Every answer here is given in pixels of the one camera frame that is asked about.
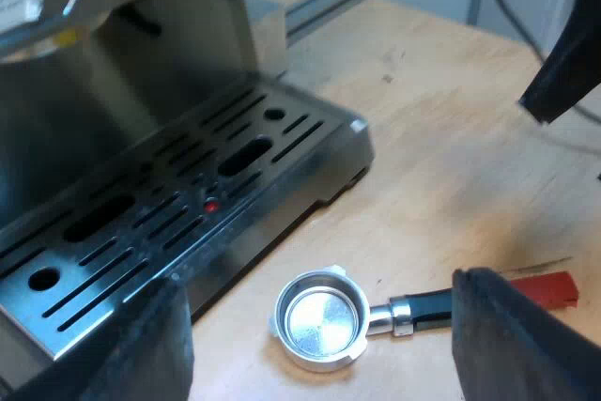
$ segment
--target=drip tray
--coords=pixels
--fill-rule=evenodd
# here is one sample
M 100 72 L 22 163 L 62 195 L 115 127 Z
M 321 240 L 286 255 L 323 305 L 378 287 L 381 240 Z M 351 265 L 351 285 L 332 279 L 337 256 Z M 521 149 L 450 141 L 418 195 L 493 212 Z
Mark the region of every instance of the drip tray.
M 152 278 L 184 280 L 202 313 L 373 159 L 365 122 L 349 112 L 268 80 L 227 91 L 1 232 L 10 385 L 20 355 L 44 356 L 34 376 Z

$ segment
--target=wooden table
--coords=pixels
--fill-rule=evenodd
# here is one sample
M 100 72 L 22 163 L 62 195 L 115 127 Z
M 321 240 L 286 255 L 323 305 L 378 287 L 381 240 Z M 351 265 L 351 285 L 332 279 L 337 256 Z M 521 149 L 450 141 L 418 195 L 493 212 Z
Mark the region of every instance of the wooden table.
M 527 48 L 367 0 L 289 63 L 287 82 L 368 119 L 376 159 L 195 323 L 192 400 L 462 399 L 449 330 L 371 338 L 327 375 L 285 356 L 268 333 L 278 292 L 332 263 L 372 303 L 450 286 L 457 268 L 570 270 L 581 301 L 556 315 L 601 344 L 601 128 L 572 113 L 540 128 L 516 106 L 537 71 Z

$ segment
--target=round hole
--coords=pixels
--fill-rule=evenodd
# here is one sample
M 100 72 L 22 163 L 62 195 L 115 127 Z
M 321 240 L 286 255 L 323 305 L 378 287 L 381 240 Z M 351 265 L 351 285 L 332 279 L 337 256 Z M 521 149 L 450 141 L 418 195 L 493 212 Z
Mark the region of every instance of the round hole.
M 143 162 L 140 164 L 140 171 L 143 173 L 149 173 L 152 171 L 152 163 L 151 162 Z
M 37 270 L 29 277 L 29 288 L 44 291 L 56 285 L 60 279 L 60 272 L 56 268 Z
M 205 202 L 205 212 L 213 213 L 217 210 L 219 210 L 219 201 L 214 197 L 207 199 L 207 201 Z
M 268 108 L 264 116 L 269 121 L 279 121 L 285 116 L 285 111 L 281 108 Z

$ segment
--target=slot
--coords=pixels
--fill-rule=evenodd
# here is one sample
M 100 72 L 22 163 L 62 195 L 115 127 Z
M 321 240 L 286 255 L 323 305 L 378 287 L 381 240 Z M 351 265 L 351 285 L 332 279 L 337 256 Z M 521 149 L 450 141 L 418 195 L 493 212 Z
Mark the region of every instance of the slot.
M 235 131 L 232 131 L 228 136 L 227 136 L 227 141 L 232 141 L 234 138 L 236 138 L 238 135 L 240 135 L 242 132 L 244 132 L 246 129 L 248 129 L 249 127 L 251 127 L 251 123 L 247 122 L 246 124 L 244 124 L 242 127 L 236 129 Z
M 181 159 L 183 159 L 186 155 L 188 155 L 190 152 L 192 152 L 193 150 L 195 150 L 199 146 L 200 146 L 200 140 L 199 141 L 195 141 L 191 145 L 185 147 L 183 150 L 181 150 L 180 152 L 178 152 L 172 158 L 170 158 L 168 164 L 169 165 L 173 165 L 174 163 L 179 162 Z
M 217 168 L 217 172 L 221 176 L 235 176 L 248 168 L 272 146 L 273 142 L 267 136 L 255 138 L 234 155 L 224 160 Z
M 164 199 L 158 206 L 156 206 L 155 208 L 153 208 L 149 213 L 147 213 L 146 215 L 144 215 L 142 218 L 140 218 L 138 221 L 136 221 L 132 228 L 137 229 L 138 227 L 140 227 L 142 224 L 146 223 L 148 220 L 151 220 L 152 218 L 154 218 L 161 210 L 163 210 L 164 208 L 170 206 L 171 204 L 173 204 L 173 202 L 179 198 L 179 192 L 175 192 L 173 193 L 170 197 L 168 197 L 167 199 Z
M 241 109 L 235 115 L 230 116 L 229 118 L 227 118 L 226 121 L 224 121 L 222 124 L 220 124 L 219 127 L 217 127 L 213 131 L 213 133 L 219 133 L 220 131 L 222 131 L 223 129 L 225 129 L 227 126 L 229 126 L 236 119 L 238 119 L 239 117 L 241 117 L 242 115 L 244 115 L 245 113 L 247 113 L 251 109 L 253 109 L 260 101 L 262 101 L 266 97 L 267 97 L 266 95 L 262 95 L 262 96 L 259 96 L 258 98 L 256 98 L 255 100 L 253 100 L 251 103 L 249 103 L 246 107 L 244 107 L 243 109 Z
M 182 210 L 180 210 L 175 215 L 171 216 L 171 218 L 165 220 L 162 224 L 159 225 L 159 227 L 157 227 L 152 232 L 150 232 L 148 234 L 148 239 L 154 239 L 155 237 L 157 237 L 163 230 L 165 230 L 171 224 L 175 223 L 177 220 L 179 220 L 181 217 L 183 217 L 186 213 L 188 213 L 187 206 L 184 207 Z
M 6 257 L 13 251 L 16 251 L 21 246 L 26 244 L 26 242 L 28 242 L 29 240 L 34 239 L 35 237 L 37 237 L 39 234 L 42 234 L 43 232 L 46 232 L 53 225 L 56 225 L 56 224 L 60 223 L 62 220 L 64 220 L 65 218 L 67 218 L 72 212 L 73 212 L 73 210 L 67 210 L 67 211 L 62 212 L 60 215 L 51 219 L 48 223 L 41 225 L 40 227 L 38 227 L 36 230 L 31 232 L 30 234 L 25 235 L 22 239 L 15 241 L 14 243 L 12 243 L 4 251 L 2 251 L 0 253 L 0 258 Z
M 252 88 L 247 89 L 246 91 L 244 91 L 242 94 L 240 94 L 239 96 L 235 97 L 233 100 L 231 100 L 229 103 L 227 103 L 226 105 L 224 105 L 222 108 L 220 108 L 219 110 L 217 110 L 213 115 L 209 116 L 207 119 L 205 119 L 201 125 L 206 126 L 209 122 L 211 122 L 213 119 L 215 119 L 216 117 L 222 115 L 223 113 L 225 113 L 227 110 L 229 110 L 230 108 L 232 108 L 233 106 L 235 106 L 237 103 L 243 101 L 244 99 L 246 99 L 251 93 L 253 92 Z
M 124 182 L 127 178 L 128 178 L 127 174 L 122 174 L 121 176 L 115 177 L 113 180 L 111 180 L 106 185 L 103 185 L 100 188 L 98 188 L 96 191 L 92 192 L 90 194 L 90 199 L 93 200 L 93 199 L 100 197 L 101 195 L 105 194 L 106 192 L 108 192 L 109 190 L 114 188 L 119 183 Z
M 125 213 L 133 204 L 135 204 L 135 198 L 131 194 L 113 197 L 81 220 L 67 227 L 63 232 L 63 239 L 69 243 L 84 241 Z
M 74 316 L 69 318 L 63 324 L 58 327 L 59 332 L 64 332 L 68 328 L 70 328 L 73 324 L 75 324 L 79 319 L 81 319 L 85 314 L 89 313 L 94 307 L 98 304 L 106 300 L 109 296 L 115 293 L 120 287 L 126 284 L 129 280 L 133 279 L 140 271 L 148 266 L 148 261 L 143 260 L 135 268 L 132 268 L 125 274 L 123 274 L 119 279 L 110 284 L 104 291 L 102 291 L 92 302 L 90 302 L 86 307 L 76 313 Z
M 289 133 L 291 133 L 293 130 L 295 130 L 297 128 L 297 126 L 299 126 L 307 117 L 309 117 L 309 115 L 302 115 L 300 118 L 298 118 L 296 121 L 294 121 L 292 124 L 290 124 L 288 127 L 286 127 L 284 129 L 284 131 L 282 131 L 282 135 L 287 135 Z
M 8 277 L 10 274 L 12 274 L 16 270 L 18 270 L 20 267 L 22 267 L 25 263 L 33 260 L 38 255 L 43 253 L 45 250 L 46 250 L 46 246 L 42 246 L 40 248 L 37 248 L 37 250 L 34 251 L 33 253 L 26 255 L 21 260 L 19 260 L 17 263 L 15 263 L 11 267 L 7 268 L 6 270 L 2 271 L 2 273 L 0 273 L 0 279 L 4 279 L 5 277 Z
M 101 246 L 96 248 L 94 251 L 92 251 L 90 254 L 88 254 L 84 258 L 82 258 L 79 262 L 79 266 L 84 267 L 85 265 L 90 263 L 92 260 L 94 260 L 96 257 L 103 254 L 104 251 L 106 251 L 107 249 L 111 249 L 113 246 L 115 246 L 115 243 L 116 243 L 116 237 L 112 237 L 106 243 L 102 244 Z
M 296 146 L 298 146 L 300 143 L 302 143 L 304 140 L 306 140 L 309 137 L 309 135 L 311 135 L 311 133 L 313 133 L 314 131 L 316 131 L 317 129 L 319 129 L 322 125 L 323 125 L 323 121 L 317 121 L 313 126 L 311 126 L 311 128 L 308 131 L 306 131 L 305 133 L 303 133 L 296 140 L 294 140 L 292 143 L 290 143 L 288 146 L 286 146 L 284 148 L 284 150 L 282 150 L 275 157 L 273 157 L 271 159 L 271 162 L 272 163 L 277 163 L 288 152 L 290 152 L 292 149 L 294 149 Z
M 154 153 L 154 156 L 155 157 L 160 157 L 162 154 L 164 154 L 165 152 L 167 152 L 169 149 L 177 146 L 179 143 L 181 143 L 182 141 L 184 141 L 186 138 L 188 138 L 188 133 L 184 132 L 181 135 L 179 135 L 176 138 L 174 138 L 173 140 L 171 140 L 165 146 L 163 146 L 159 150 L 157 150 Z
M 255 180 L 257 180 L 259 177 L 261 177 L 261 171 L 254 173 L 252 176 L 248 177 L 246 180 L 244 180 L 242 183 L 240 183 L 238 185 L 238 187 L 236 187 L 234 190 L 229 192 L 227 197 L 232 199 L 232 198 L 238 196 L 246 187 L 248 187 L 251 183 L 253 183 Z
M 166 241 L 162 248 L 164 250 L 167 250 L 169 248 L 172 248 L 174 245 L 177 244 L 178 241 L 180 241 L 181 239 L 183 239 L 184 237 L 186 237 L 188 234 L 190 234 L 196 227 L 198 227 L 200 224 L 202 224 L 204 222 L 204 218 L 202 216 L 199 216 L 198 218 L 196 218 L 194 221 L 192 221 L 191 223 L 189 223 L 186 227 L 184 227 L 183 229 L 181 229 L 179 232 L 177 232 L 172 238 L 170 238 L 168 241 Z
M 208 150 L 207 152 L 205 152 L 203 155 L 201 155 L 200 157 L 198 157 L 196 160 L 188 163 L 186 166 L 184 166 L 183 168 L 181 168 L 179 171 L 177 171 L 177 176 L 178 177 L 182 177 L 183 175 L 185 175 L 186 173 L 190 172 L 192 169 L 194 169 L 195 166 L 199 165 L 200 163 L 202 163 L 204 160 L 206 160 L 208 157 L 210 157 L 211 155 L 213 155 L 215 153 L 217 149 L 211 149 Z
M 133 253 L 133 248 L 126 249 L 125 252 L 123 252 L 120 256 L 115 257 L 109 263 L 104 265 L 102 268 L 100 268 L 98 271 L 96 271 L 94 274 L 92 274 L 92 276 L 89 279 L 87 279 L 83 284 L 79 285 L 77 288 L 75 288 L 73 291 L 71 291 L 65 298 L 63 298 L 62 300 L 57 302 L 55 305 L 53 305 L 50 309 L 48 309 L 46 312 L 41 314 L 42 317 L 47 318 L 47 317 L 55 314 L 58 311 L 58 309 L 64 307 L 69 301 L 71 301 L 73 298 L 75 298 L 80 293 L 84 292 L 84 290 L 86 288 L 88 288 L 89 286 L 94 284 L 96 281 L 98 281 L 100 277 L 102 277 L 104 274 L 106 274 L 107 272 L 112 270 L 119 263 L 125 261 L 132 253 Z

